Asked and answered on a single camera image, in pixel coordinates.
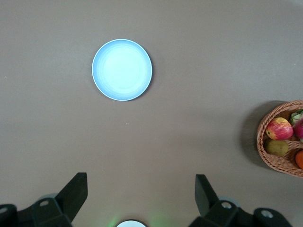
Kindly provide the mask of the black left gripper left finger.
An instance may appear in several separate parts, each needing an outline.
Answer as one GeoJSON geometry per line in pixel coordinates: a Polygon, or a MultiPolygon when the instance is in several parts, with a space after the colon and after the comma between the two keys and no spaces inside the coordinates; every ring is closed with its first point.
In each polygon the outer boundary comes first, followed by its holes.
{"type": "Polygon", "coordinates": [[[38,200],[23,210],[14,204],[1,204],[2,227],[71,227],[88,197],[86,173],[77,173],[55,197],[38,200]]]}

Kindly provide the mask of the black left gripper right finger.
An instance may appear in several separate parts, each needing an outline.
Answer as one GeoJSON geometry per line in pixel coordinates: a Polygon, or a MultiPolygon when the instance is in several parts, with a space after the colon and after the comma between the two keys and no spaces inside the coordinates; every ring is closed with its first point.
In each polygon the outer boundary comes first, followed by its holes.
{"type": "Polygon", "coordinates": [[[245,212],[228,200],[220,200],[205,175],[196,175],[195,201],[199,210],[191,227],[290,227],[289,221],[278,211],[257,208],[253,214],[245,212]]]}

